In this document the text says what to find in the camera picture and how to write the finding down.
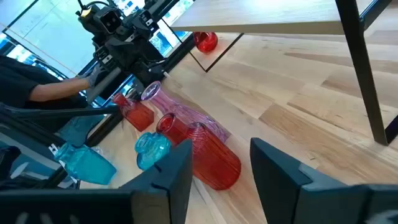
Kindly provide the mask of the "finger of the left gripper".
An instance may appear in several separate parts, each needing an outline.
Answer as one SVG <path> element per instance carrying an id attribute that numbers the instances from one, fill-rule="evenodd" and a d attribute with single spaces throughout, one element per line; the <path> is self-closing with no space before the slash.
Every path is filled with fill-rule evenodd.
<path id="1" fill-rule="evenodd" d="M 106 46 L 97 47 L 93 56 L 99 64 L 98 70 L 100 73 L 112 72 L 118 67 L 115 58 Z"/>
<path id="2" fill-rule="evenodd" d="M 148 10 L 141 11 L 137 16 L 137 20 L 137 26 L 140 29 L 149 30 L 152 33 L 156 32 L 159 29 L 158 24 Z"/>

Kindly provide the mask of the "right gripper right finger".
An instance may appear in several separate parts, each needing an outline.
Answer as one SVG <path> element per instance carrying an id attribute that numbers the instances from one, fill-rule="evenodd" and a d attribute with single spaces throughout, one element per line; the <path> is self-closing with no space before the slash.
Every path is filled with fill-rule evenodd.
<path id="1" fill-rule="evenodd" d="M 396 185 L 346 185 L 259 138 L 250 158 L 269 224 L 397 223 Z"/>

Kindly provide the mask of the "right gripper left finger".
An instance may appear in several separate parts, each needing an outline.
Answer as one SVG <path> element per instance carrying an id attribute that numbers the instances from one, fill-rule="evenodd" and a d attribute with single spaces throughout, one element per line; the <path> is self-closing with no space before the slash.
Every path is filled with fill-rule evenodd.
<path id="1" fill-rule="evenodd" d="M 184 140 L 118 189 L 3 191 L 1 223 L 184 223 L 192 149 Z"/>

